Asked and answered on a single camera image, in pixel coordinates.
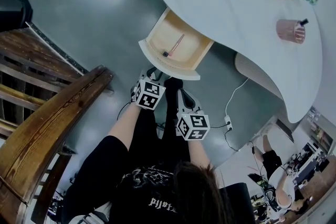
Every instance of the black hair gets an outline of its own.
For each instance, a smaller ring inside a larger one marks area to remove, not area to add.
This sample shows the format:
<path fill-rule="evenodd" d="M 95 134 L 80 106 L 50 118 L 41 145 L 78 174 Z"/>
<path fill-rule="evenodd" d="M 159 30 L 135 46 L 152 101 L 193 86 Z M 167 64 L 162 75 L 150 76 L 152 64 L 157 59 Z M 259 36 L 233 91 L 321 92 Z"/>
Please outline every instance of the black hair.
<path fill-rule="evenodd" d="M 302 207 L 299 209 L 299 211 L 294 211 L 296 215 L 303 215 L 304 212 L 307 211 L 309 207 L 309 199 L 306 199 L 304 202 L 303 202 L 303 205 Z"/>
<path fill-rule="evenodd" d="M 174 172 L 177 211 L 189 224 L 235 223 L 227 196 L 222 198 L 214 169 L 192 163 L 177 165 Z"/>

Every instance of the curved tabletop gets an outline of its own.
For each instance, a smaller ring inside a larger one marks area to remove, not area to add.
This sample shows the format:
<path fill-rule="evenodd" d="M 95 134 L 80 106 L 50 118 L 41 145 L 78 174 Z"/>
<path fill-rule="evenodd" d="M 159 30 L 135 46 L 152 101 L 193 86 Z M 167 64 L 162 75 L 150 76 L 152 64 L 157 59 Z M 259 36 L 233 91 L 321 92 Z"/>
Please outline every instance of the curved tabletop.
<path fill-rule="evenodd" d="M 322 74 L 320 30 L 311 5 L 303 0 L 164 0 L 194 29 L 244 55 L 278 87 L 288 119 L 308 112 Z M 307 18 L 302 45 L 279 39 L 278 19 Z"/>

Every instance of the grey floor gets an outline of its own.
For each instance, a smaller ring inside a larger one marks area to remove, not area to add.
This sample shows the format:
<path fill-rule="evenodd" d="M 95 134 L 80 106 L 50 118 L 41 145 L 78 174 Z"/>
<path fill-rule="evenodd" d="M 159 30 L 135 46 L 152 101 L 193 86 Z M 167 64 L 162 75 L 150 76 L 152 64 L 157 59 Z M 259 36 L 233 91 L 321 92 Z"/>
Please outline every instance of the grey floor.
<path fill-rule="evenodd" d="M 33 23 L 54 43 L 86 69 L 103 64 L 115 72 L 114 95 L 102 94 L 78 122 L 68 143 L 78 152 L 60 183 L 66 188 L 85 157 L 106 136 L 121 107 L 129 100 L 130 87 L 149 62 L 138 40 L 145 38 L 165 9 L 162 0 L 29 0 Z M 245 77 L 233 64 L 234 51 L 215 44 L 199 65 L 200 81 L 185 81 L 187 90 L 201 102 L 212 126 L 224 121 L 225 105 Z M 275 114 L 281 101 L 248 81 L 228 107 L 233 131 L 227 135 L 241 148 Z M 164 122 L 164 99 L 156 109 L 156 121 Z M 203 142 L 215 166 L 234 151 L 226 144 L 222 129 L 212 129 Z"/>

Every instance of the cup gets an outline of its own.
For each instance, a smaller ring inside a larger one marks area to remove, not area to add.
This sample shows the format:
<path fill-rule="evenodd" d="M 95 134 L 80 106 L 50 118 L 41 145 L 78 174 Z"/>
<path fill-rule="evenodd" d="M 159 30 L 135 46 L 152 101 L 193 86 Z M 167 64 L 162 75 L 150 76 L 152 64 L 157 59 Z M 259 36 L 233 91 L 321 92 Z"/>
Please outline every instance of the cup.
<path fill-rule="evenodd" d="M 305 25 L 302 25 L 302 22 L 300 20 L 278 20 L 277 34 L 279 38 L 302 44 L 306 37 Z"/>

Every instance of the curved table leg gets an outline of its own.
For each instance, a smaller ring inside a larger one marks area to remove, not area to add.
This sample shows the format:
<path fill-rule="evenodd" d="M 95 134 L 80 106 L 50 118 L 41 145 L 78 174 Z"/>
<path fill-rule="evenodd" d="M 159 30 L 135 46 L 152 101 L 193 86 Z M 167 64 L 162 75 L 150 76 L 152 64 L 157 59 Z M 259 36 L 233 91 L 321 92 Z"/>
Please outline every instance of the curved table leg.
<path fill-rule="evenodd" d="M 269 90 L 271 93 L 282 99 L 282 95 L 275 83 L 260 67 L 258 67 L 250 59 L 237 53 L 235 57 L 235 66 L 239 73 L 263 86 L 265 89 Z"/>

